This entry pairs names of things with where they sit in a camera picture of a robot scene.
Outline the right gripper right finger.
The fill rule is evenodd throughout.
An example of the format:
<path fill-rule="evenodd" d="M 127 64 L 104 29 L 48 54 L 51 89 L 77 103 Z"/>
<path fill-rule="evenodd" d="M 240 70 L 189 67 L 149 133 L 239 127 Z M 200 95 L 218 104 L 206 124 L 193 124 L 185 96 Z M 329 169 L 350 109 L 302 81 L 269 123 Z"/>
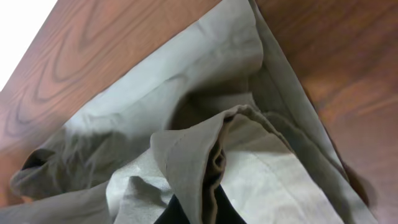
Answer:
<path fill-rule="evenodd" d="M 215 199 L 217 204 L 216 224 L 246 224 L 233 208 L 221 185 L 215 190 Z"/>

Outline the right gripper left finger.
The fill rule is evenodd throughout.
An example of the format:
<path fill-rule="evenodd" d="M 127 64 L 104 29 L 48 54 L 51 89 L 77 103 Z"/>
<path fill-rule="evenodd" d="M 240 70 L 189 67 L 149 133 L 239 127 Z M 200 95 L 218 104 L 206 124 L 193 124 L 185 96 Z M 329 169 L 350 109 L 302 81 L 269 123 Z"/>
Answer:
<path fill-rule="evenodd" d="M 161 216 L 154 224 L 189 224 L 189 220 L 181 207 L 178 198 L 173 195 Z"/>

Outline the grey-green shorts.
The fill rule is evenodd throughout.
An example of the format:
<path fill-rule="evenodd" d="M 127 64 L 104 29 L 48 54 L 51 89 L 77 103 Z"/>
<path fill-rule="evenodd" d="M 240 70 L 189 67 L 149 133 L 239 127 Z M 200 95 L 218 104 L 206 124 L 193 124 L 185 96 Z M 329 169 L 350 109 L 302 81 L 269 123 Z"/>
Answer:
<path fill-rule="evenodd" d="M 79 109 L 11 189 L 2 223 L 154 223 L 173 195 L 215 223 L 375 223 L 254 1 L 221 1 Z"/>

